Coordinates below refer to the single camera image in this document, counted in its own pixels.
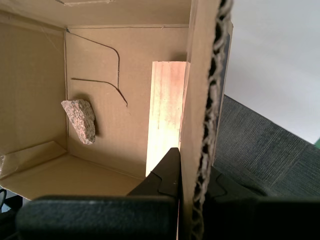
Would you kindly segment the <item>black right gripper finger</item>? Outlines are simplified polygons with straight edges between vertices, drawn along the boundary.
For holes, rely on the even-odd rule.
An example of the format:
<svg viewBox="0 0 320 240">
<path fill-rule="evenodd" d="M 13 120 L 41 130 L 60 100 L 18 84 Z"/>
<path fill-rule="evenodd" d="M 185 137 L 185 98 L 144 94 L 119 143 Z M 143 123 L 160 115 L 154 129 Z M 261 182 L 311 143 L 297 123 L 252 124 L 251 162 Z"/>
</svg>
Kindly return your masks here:
<svg viewBox="0 0 320 240">
<path fill-rule="evenodd" d="M 318 240 L 318 197 L 272 197 L 211 168 L 203 205 L 205 240 Z"/>
<path fill-rule="evenodd" d="M 45 196 L 15 218 L 21 240 L 174 240 L 181 155 L 171 148 L 126 196 Z"/>
</svg>

